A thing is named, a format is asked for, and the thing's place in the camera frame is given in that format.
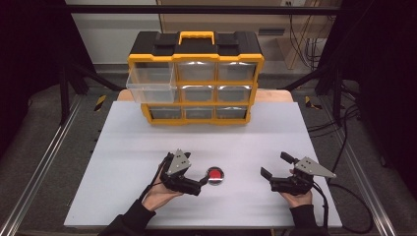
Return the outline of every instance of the red object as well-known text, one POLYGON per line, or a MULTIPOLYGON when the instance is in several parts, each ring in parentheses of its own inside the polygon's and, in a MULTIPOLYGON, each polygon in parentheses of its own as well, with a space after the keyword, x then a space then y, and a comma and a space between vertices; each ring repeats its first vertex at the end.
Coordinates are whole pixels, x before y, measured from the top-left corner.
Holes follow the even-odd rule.
POLYGON ((220 179, 221 178, 220 171, 218 171, 216 169, 211 170, 208 175, 211 179, 220 179))

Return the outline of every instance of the white tabletop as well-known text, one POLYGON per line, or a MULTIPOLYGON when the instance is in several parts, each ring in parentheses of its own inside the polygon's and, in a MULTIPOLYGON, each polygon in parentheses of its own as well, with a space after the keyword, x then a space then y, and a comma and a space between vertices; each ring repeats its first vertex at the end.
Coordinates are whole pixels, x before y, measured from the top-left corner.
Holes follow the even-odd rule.
MULTIPOLYGON (((293 225, 286 201, 270 190, 261 166, 288 177, 293 166, 279 156, 317 161, 298 104, 257 102, 247 125, 152 126, 140 105, 115 101, 64 225, 103 227, 125 213, 151 181, 157 165, 177 148, 191 153, 185 176, 199 181, 212 166, 224 171, 218 186, 199 196, 184 195, 156 211, 148 228, 277 228, 293 225)), ((315 181, 327 195, 329 227, 340 227, 326 180, 315 181)), ((322 197, 313 190, 316 220, 323 224, 322 197)))

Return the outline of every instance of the hand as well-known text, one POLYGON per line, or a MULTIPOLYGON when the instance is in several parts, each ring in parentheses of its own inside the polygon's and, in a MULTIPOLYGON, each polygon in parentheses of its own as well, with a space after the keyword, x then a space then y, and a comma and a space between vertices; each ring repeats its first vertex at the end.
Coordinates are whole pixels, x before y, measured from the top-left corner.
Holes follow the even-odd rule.
POLYGON ((280 193, 283 198, 286 199, 290 208, 299 207, 301 205, 311 205, 313 203, 313 194, 311 191, 307 192, 304 195, 293 196, 288 193, 280 193))
POLYGON ((154 211, 160 207, 163 207, 175 197, 183 195, 183 193, 174 192, 165 188, 165 186, 161 183, 159 176, 160 172, 153 182, 154 186, 149 190, 148 194, 145 196, 145 199, 142 201, 142 205, 149 211, 154 211))

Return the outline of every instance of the yellow handle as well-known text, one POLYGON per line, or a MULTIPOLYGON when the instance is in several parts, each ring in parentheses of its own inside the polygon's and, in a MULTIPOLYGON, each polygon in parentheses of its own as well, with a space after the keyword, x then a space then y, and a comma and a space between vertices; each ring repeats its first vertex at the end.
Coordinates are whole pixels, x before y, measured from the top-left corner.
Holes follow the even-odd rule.
POLYGON ((211 44, 214 44, 213 31, 181 31, 179 44, 183 38, 211 38, 211 44))

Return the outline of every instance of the wire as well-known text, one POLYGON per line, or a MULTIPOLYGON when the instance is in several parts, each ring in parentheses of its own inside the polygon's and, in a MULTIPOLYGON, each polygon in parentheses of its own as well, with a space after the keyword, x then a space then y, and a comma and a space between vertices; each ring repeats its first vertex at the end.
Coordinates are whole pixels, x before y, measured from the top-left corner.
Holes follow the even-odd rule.
MULTIPOLYGON (((356 108, 356 109, 354 109, 354 110, 352 110, 351 112, 349 112, 348 114, 347 114, 347 116, 343 116, 343 117, 341 117, 341 119, 350 119, 350 118, 352 118, 352 117, 355 117, 356 116, 356 114, 353 114, 355 111, 358 111, 359 109, 358 108, 356 108)), ((325 129, 325 128, 327 128, 327 127, 329 127, 329 126, 331 126, 331 125, 334 125, 334 124, 336 124, 337 122, 336 121, 334 121, 334 120, 332 120, 332 121, 329 121, 329 122, 327 122, 327 123, 324 123, 323 125, 317 125, 317 126, 311 126, 311 127, 308 127, 307 128, 307 131, 309 132, 309 133, 311 133, 311 132, 316 132, 316 131, 319 131, 319 130, 323 130, 323 129, 325 129)))
POLYGON ((348 95, 346 95, 346 94, 344 94, 344 93, 342 93, 341 95, 342 95, 342 96, 344 96, 344 97, 346 97, 347 99, 349 99, 349 100, 353 101, 353 102, 355 102, 355 101, 356 101, 356 98, 355 98, 355 97, 353 97, 353 98, 352 98, 352 97, 350 97, 350 96, 348 96, 348 95))
POLYGON ((326 198, 326 195, 323 193, 322 188, 320 188, 320 186, 316 182, 313 182, 313 188, 323 197, 323 208, 325 209, 323 228, 328 229, 328 199, 326 198))
POLYGON ((336 170, 337 164, 338 164, 338 162, 340 161, 340 158, 341 158, 341 154, 343 153, 344 147, 346 146, 346 141, 347 141, 347 119, 346 119, 346 117, 347 117, 347 114, 349 113, 350 109, 352 109, 353 107, 356 107, 356 106, 357 106, 356 104, 353 104, 353 105, 349 106, 349 108, 347 108, 344 112, 344 119, 343 119, 344 139, 343 139, 343 143, 341 145, 340 151, 337 155, 336 162, 334 163, 334 166, 331 169, 332 173, 334 173, 334 171, 336 170))
POLYGON ((294 48, 295 52, 297 53, 297 55, 300 57, 301 61, 303 62, 303 64, 306 67, 309 67, 308 63, 306 62, 306 60, 304 59, 304 57, 301 53, 301 48, 300 48, 301 41, 298 42, 297 36, 295 35, 294 28, 292 26, 292 15, 289 15, 289 40, 290 40, 291 45, 294 48), (295 47, 294 42, 292 41, 292 35, 294 35, 294 39, 295 39, 297 47, 295 47))
MULTIPOLYGON (((328 20, 326 21, 326 23, 322 26, 322 28, 318 32, 317 37, 319 37, 320 34, 322 33, 322 31, 326 28, 326 26, 328 25, 328 22, 331 22, 331 24, 333 24, 333 21, 331 21, 328 18, 328 20)), ((317 69, 316 64, 319 63, 320 58, 322 57, 322 55, 316 56, 316 50, 319 50, 319 48, 317 47, 317 44, 318 44, 318 39, 317 38, 314 38, 314 39, 307 38, 307 40, 306 40, 306 46, 304 48, 304 54, 306 56, 306 59, 308 61, 310 61, 310 69, 311 70, 316 70, 317 69), (311 47, 311 55, 309 54, 310 45, 312 45, 312 47, 311 47)))
POLYGON ((338 129, 340 129, 340 127, 339 127, 339 128, 337 128, 336 130, 332 130, 332 131, 326 132, 326 133, 324 133, 324 134, 320 134, 320 135, 316 135, 316 136, 310 136, 310 139, 313 139, 313 138, 319 138, 319 137, 326 136, 326 135, 328 135, 328 134, 331 134, 331 133, 336 132, 338 129))
POLYGON ((157 178, 157 176, 158 176, 158 174, 159 174, 160 170, 162 169, 163 165, 165 164, 165 162, 166 162, 166 160, 167 160, 167 157, 168 157, 168 156, 166 156, 165 158, 163 158, 162 162, 161 162, 161 163, 159 164, 159 166, 157 167, 156 173, 155 173, 155 175, 153 176, 152 181, 150 182, 150 184, 148 184, 148 185, 147 185, 147 187, 146 187, 146 188, 144 189, 144 191, 141 193, 141 196, 138 198, 138 200, 139 200, 139 201, 143 201, 143 200, 144 200, 145 196, 147 195, 147 193, 149 192, 149 190, 150 190, 153 186, 158 185, 158 184, 162 184, 162 183, 163 183, 163 182, 159 182, 159 183, 153 184, 153 183, 155 182, 155 180, 156 180, 156 178, 157 178))
POLYGON ((330 19, 331 21, 334 21, 336 19, 336 17, 328 16, 328 19, 330 19))
POLYGON ((351 41, 352 38, 349 38, 352 33, 358 28, 359 24, 361 23, 362 19, 365 17, 365 15, 368 13, 369 9, 372 7, 372 5, 374 5, 375 0, 372 0, 372 2, 366 7, 366 9, 363 11, 362 15, 360 16, 360 18, 353 24, 353 26, 349 29, 349 31, 345 34, 345 37, 343 38, 343 40, 336 46, 336 48, 334 48, 333 53, 331 54, 331 56, 328 58, 328 62, 330 63, 330 69, 334 68, 338 65, 340 65, 340 63, 343 63, 342 59, 344 59, 343 57, 341 57, 341 52, 343 52, 343 50, 341 48, 347 48, 346 47, 346 43, 348 43, 348 41, 351 41))
POLYGON ((29 98, 29 100, 28 100, 28 108, 31 107, 32 104, 33 104, 33 100, 29 98))
POLYGON ((355 230, 355 229, 351 229, 349 227, 346 227, 345 225, 342 225, 341 227, 346 229, 347 231, 355 233, 355 234, 367 234, 367 233, 371 232, 371 230, 374 228, 374 223, 372 221, 373 216, 372 216, 371 210, 368 208, 366 203, 363 200, 361 200, 357 195, 355 195, 352 191, 348 190, 347 188, 345 188, 341 185, 338 185, 338 184, 328 184, 328 185, 331 186, 331 187, 336 187, 336 188, 342 189, 342 190, 346 191, 347 193, 351 194, 353 197, 355 197, 355 199, 357 199, 359 201, 359 203, 361 203, 365 207, 365 210, 368 212, 368 215, 369 215, 369 218, 370 218, 369 226, 365 230, 355 230))
POLYGON ((342 87, 342 90, 344 91, 344 92, 347 92, 347 93, 349 93, 350 95, 352 95, 353 97, 357 97, 357 96, 359 96, 359 92, 356 92, 356 91, 353 91, 353 90, 351 90, 350 88, 348 88, 344 83, 342 83, 341 84, 341 87, 342 87))
POLYGON ((287 229, 282 230, 281 236, 284 236, 287 231, 287 229))

